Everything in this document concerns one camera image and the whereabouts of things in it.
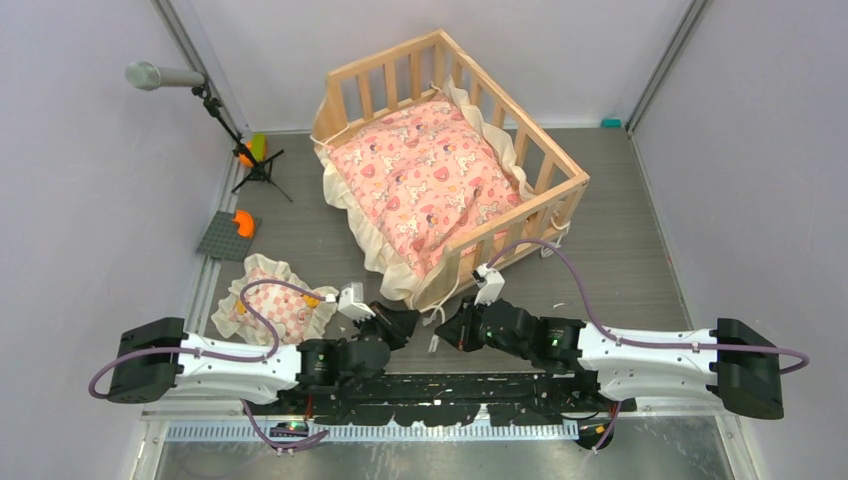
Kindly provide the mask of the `pink printed cushion with ties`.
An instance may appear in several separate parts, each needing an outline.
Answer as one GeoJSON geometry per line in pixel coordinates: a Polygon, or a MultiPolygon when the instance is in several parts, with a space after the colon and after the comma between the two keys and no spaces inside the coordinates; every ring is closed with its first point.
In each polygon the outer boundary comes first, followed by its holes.
{"type": "Polygon", "coordinates": [[[529,202],[534,193],[511,136],[485,122],[447,81],[436,95],[370,123],[349,141],[314,143],[328,205],[345,211],[381,294],[444,321],[453,286],[433,301],[450,240],[529,202]]]}

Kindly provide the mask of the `wooden slatted pet bed frame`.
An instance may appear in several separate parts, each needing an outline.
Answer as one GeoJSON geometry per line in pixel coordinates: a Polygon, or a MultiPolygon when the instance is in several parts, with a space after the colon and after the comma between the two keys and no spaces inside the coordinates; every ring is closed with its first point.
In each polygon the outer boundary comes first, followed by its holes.
{"type": "Polygon", "coordinates": [[[468,93],[486,123],[511,136],[535,196],[489,226],[450,240],[440,261],[443,269],[423,294],[427,301],[453,286],[459,288],[456,294],[468,288],[481,263],[509,265],[532,253],[537,240],[566,234],[589,183],[577,162],[442,30],[329,72],[313,123],[313,143],[338,147],[366,125],[432,99],[447,81],[468,93]]]}

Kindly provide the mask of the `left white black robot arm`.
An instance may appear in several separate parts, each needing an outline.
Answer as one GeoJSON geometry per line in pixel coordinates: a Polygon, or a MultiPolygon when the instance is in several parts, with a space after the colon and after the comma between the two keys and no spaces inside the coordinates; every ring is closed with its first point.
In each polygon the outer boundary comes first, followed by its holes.
{"type": "Polygon", "coordinates": [[[186,332],[181,318],[161,318],[124,332],[116,359],[95,377],[111,377],[102,397],[112,403],[210,396],[272,404],[293,414],[307,394],[334,394],[383,375],[421,316],[377,301],[369,307],[372,317],[356,321],[359,332],[351,340],[312,339],[277,348],[208,339],[186,332]]]}

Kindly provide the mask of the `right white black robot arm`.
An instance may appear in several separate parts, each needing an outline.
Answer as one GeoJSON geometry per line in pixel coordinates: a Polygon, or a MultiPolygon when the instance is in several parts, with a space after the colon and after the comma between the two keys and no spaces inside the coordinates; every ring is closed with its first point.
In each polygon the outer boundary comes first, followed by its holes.
{"type": "Polygon", "coordinates": [[[601,331],[579,319],[536,317],[505,300],[483,305],[467,298],[435,334],[462,352],[489,347],[547,373],[585,373],[570,385],[584,410],[607,400],[716,397],[739,416],[784,416],[776,347],[737,319],[681,332],[601,331]]]}

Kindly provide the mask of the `small checkered ruffled pillow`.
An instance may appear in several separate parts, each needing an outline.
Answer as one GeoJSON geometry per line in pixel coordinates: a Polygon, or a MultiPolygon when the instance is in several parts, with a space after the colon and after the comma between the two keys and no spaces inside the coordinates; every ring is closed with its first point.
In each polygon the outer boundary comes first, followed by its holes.
{"type": "Polygon", "coordinates": [[[244,275],[231,282],[228,295],[211,315],[223,338],[237,335],[248,344],[271,345],[272,334],[261,318],[272,324],[282,344],[299,344],[324,336],[337,309],[323,298],[338,293],[337,289],[312,289],[288,263],[262,254],[247,257],[243,266],[244,275]]]}

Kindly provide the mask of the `orange curved toy piece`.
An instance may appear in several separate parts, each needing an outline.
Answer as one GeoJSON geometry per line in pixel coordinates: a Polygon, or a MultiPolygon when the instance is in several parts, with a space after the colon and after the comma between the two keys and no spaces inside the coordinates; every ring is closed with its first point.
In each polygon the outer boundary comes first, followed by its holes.
{"type": "Polygon", "coordinates": [[[253,238],[256,232],[256,220],[245,210],[236,210],[232,222],[236,225],[236,233],[242,238],[253,238]]]}

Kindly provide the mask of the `grey building plate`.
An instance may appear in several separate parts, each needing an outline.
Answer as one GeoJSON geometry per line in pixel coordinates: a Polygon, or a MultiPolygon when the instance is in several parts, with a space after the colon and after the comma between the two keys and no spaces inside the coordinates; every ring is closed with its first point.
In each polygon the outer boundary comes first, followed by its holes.
{"type": "Polygon", "coordinates": [[[231,261],[243,261],[248,256],[262,219],[251,214],[256,220],[255,235],[253,238],[242,238],[236,233],[236,225],[232,222],[234,212],[217,211],[213,215],[196,249],[197,253],[231,261]]]}

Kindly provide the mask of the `orange green toy ball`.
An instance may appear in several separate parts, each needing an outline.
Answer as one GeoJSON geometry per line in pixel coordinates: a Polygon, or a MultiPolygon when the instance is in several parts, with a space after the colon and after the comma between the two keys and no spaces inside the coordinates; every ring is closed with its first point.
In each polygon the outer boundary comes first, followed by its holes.
{"type": "MultiPolygon", "coordinates": [[[[265,134],[255,133],[250,141],[246,143],[246,147],[251,152],[253,158],[259,163],[262,164],[266,161],[268,156],[268,141],[265,134]]],[[[252,168],[253,163],[251,160],[244,154],[238,155],[239,163],[247,168],[252,168]]]]}

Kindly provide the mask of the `teal small block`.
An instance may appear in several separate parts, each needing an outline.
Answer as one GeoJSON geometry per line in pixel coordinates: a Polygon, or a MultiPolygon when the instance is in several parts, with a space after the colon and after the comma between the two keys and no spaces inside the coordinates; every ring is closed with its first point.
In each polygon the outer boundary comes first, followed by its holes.
{"type": "Polygon", "coordinates": [[[619,129],[623,127],[623,122],[619,118],[604,118],[601,120],[602,128],[619,129]]]}

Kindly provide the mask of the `silver microphone on tripod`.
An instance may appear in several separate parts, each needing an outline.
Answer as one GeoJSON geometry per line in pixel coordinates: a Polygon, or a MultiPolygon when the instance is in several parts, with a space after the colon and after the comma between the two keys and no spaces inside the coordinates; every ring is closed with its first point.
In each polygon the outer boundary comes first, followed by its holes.
{"type": "Polygon", "coordinates": [[[202,101],[203,107],[210,117],[215,119],[234,141],[234,156],[244,157],[248,162],[247,175],[232,189],[237,193],[249,181],[268,183],[276,188],[283,196],[292,202],[293,199],[273,180],[273,163],[284,151],[280,150],[265,160],[260,161],[243,140],[243,135],[231,127],[224,119],[222,101],[212,93],[207,77],[198,71],[157,67],[150,62],[139,61],[125,68],[125,79],[136,89],[156,91],[163,88],[190,88],[191,93],[202,101]]]}

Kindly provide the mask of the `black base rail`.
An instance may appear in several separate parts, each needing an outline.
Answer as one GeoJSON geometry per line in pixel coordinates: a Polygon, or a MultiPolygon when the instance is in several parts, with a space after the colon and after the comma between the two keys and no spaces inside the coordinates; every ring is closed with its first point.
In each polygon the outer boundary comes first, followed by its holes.
{"type": "Polygon", "coordinates": [[[390,374],[333,393],[282,392],[275,410],[328,425],[466,426],[483,412],[494,426],[553,425],[613,413],[596,387],[589,373],[390,374]]]}

